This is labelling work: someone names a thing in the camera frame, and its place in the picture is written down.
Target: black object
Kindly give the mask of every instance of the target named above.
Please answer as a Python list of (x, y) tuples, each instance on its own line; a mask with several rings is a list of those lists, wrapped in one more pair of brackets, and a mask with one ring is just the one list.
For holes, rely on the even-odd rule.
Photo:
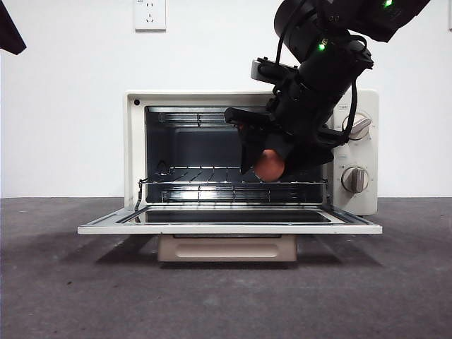
[(2, 0), (0, 0), (0, 48), (16, 55), (27, 48)]
[[(229, 108), (226, 122), (239, 125), (242, 173), (264, 149), (285, 159), (285, 173), (333, 159), (331, 150), (347, 143), (357, 105), (356, 79), (374, 62), (367, 41), (348, 29), (378, 41), (389, 41), (429, 0), (285, 0), (275, 16), (280, 36), (276, 61), (253, 62), (251, 77), (275, 85), (266, 111)], [(280, 64), (283, 43), (300, 67)], [(326, 126), (333, 108), (352, 86), (352, 104), (344, 131)]]

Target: open oven door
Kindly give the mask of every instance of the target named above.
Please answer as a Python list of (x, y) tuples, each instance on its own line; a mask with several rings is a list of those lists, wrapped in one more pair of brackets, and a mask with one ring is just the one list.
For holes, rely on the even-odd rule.
[(177, 204), (121, 209), (78, 227), (79, 234), (381, 234), (382, 227), (324, 206)]

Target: electrical outlet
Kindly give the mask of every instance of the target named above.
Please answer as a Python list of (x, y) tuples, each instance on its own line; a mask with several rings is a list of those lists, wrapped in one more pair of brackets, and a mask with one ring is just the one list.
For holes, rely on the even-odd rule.
[(166, 0), (135, 0), (135, 30), (166, 29)]

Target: egg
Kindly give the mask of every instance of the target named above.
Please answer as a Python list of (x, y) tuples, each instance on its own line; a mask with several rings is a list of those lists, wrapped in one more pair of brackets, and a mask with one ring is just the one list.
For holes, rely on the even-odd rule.
[(254, 173), (264, 182), (275, 182), (284, 173), (285, 163), (275, 150), (264, 150), (254, 164)]

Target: oven knob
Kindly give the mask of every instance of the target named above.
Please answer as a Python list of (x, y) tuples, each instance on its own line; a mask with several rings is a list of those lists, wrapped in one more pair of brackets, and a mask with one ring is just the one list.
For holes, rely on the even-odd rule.
[[(345, 127), (348, 123), (348, 117), (344, 119), (342, 123), (342, 129), (345, 130)], [(355, 118), (353, 119), (353, 127), (350, 132), (350, 140), (360, 140), (363, 139), (367, 134), (369, 134), (369, 126), (372, 123), (372, 119), (365, 117), (360, 113), (355, 114)]]
[(349, 167), (342, 174), (342, 186), (347, 191), (357, 194), (363, 192), (369, 185), (369, 175), (361, 167)]

